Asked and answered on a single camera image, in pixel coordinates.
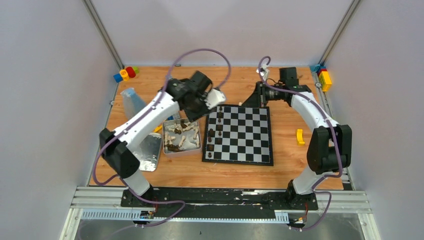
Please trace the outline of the folding chess board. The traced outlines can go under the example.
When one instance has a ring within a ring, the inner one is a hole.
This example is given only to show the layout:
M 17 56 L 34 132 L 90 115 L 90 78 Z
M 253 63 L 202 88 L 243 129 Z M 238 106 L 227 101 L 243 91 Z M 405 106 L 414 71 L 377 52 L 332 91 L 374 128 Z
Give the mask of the folding chess board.
M 218 121 L 219 107 L 205 119 L 202 161 L 209 163 L 273 166 L 273 144 L 269 107 L 243 107 L 223 104 L 223 116 Z M 208 142 L 209 129 L 215 130 Z M 214 145 L 214 151 L 208 151 Z M 212 152 L 212 159 L 207 159 Z

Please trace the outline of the silver tin lid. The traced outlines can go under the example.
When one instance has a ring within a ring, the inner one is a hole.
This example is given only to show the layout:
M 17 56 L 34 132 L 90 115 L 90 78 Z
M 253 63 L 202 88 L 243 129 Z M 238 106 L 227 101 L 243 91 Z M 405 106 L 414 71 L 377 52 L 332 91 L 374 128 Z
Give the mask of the silver tin lid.
M 154 172 L 159 164 L 163 137 L 160 133 L 151 132 L 139 144 L 134 155 L 139 160 L 139 169 L 143 172 Z

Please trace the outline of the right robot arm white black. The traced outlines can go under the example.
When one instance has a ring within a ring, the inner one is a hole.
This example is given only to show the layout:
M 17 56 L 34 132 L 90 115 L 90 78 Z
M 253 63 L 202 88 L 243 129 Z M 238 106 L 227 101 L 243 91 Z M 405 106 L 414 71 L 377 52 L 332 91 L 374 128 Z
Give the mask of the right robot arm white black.
M 326 178 L 339 178 L 343 169 L 351 164 L 352 129 L 333 120 L 317 103 L 311 89 L 300 84 L 295 67 L 279 69 L 278 82 L 267 83 L 269 69 L 257 69 L 261 80 L 243 107 L 263 108 L 269 101 L 285 101 L 302 117 L 312 132 L 306 153 L 307 166 L 291 180 L 285 195 L 286 204 L 298 209 L 306 197 L 314 194 L 315 188 Z

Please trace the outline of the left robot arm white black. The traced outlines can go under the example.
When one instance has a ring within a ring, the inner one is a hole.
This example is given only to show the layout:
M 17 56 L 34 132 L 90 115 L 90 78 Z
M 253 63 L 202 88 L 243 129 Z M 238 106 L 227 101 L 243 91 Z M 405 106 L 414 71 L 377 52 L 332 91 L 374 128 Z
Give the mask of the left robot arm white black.
M 183 110 L 187 117 L 197 120 L 206 115 L 207 96 L 213 92 L 212 81 L 202 72 L 195 71 L 190 78 L 170 78 L 165 81 L 153 100 L 133 118 L 114 130 L 104 128 L 99 134 L 103 158 L 123 182 L 132 190 L 140 206 L 153 201 L 151 184 L 140 171 L 140 160 L 135 151 L 139 144 L 172 114 Z

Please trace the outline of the pink tin box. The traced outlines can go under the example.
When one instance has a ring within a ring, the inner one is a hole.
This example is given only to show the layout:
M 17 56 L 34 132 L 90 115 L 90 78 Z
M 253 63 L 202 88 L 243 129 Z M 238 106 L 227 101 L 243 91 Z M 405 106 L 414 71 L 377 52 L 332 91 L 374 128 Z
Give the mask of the pink tin box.
M 170 158 L 186 157 L 202 152 L 200 124 L 188 118 L 162 123 L 163 153 Z

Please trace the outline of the yellow plastic block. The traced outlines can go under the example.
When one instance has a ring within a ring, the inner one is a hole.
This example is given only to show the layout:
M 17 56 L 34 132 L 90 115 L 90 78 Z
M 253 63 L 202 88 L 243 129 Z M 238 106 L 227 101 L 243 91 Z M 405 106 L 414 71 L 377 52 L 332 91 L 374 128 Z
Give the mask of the yellow plastic block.
M 298 146 L 304 146 L 306 144 L 303 138 L 303 133 L 304 131 L 301 128 L 296 130 L 296 143 Z

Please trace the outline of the stacked coloured bricks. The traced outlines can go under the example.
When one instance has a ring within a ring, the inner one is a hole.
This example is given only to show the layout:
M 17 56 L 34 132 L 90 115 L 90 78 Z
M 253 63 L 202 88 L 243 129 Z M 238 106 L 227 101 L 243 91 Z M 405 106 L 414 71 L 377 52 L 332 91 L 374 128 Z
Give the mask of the stacked coloured bricks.
M 320 64 L 311 65 L 309 68 L 312 73 L 316 73 L 319 83 L 318 86 L 321 90 L 325 93 L 328 92 L 332 87 L 332 80 L 327 68 Z

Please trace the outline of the coloured toy blocks cluster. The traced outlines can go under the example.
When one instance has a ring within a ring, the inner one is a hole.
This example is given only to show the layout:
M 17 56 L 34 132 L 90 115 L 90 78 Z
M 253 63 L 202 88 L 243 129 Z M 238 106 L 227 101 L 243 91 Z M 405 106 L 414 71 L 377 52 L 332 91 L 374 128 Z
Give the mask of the coloured toy blocks cluster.
M 121 69 L 119 73 L 113 76 L 117 83 L 128 81 L 135 78 L 139 74 L 139 69 L 135 66 L 128 66 L 125 69 Z

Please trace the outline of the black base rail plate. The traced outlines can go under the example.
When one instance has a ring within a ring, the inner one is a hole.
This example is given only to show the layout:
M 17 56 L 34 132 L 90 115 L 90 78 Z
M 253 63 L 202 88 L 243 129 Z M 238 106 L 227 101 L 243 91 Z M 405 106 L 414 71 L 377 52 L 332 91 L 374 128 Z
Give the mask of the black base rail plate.
M 148 190 L 144 202 L 124 190 L 120 205 L 124 208 L 152 208 L 154 217 L 271 219 L 276 210 L 305 213 L 318 209 L 314 194 L 294 196 L 283 190 L 155 187 Z

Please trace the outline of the aluminium frame rail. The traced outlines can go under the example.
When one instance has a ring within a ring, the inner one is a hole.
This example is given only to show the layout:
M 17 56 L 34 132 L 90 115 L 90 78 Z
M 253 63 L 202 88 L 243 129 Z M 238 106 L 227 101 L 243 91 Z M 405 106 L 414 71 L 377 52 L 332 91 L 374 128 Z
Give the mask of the aluminium frame rail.
M 68 240 L 77 234 L 77 221 L 82 219 L 99 220 L 131 220 L 134 222 L 205 222 L 205 223 L 264 223 L 283 224 L 291 231 L 301 232 L 295 219 L 300 215 L 308 217 L 317 213 L 318 220 L 306 222 L 305 229 L 311 231 L 323 225 L 324 220 L 339 214 L 343 218 L 347 214 L 355 214 L 360 224 L 360 233 L 367 240 L 380 239 L 380 233 L 364 191 L 357 190 L 318 190 L 314 195 L 317 210 L 300 213 L 294 210 L 275 210 L 275 216 L 264 218 L 187 218 L 177 217 L 175 213 L 169 217 L 155 217 L 152 208 L 122 207 L 121 198 L 126 187 L 112 186 L 79 186 L 77 187 L 68 213 L 61 238 Z

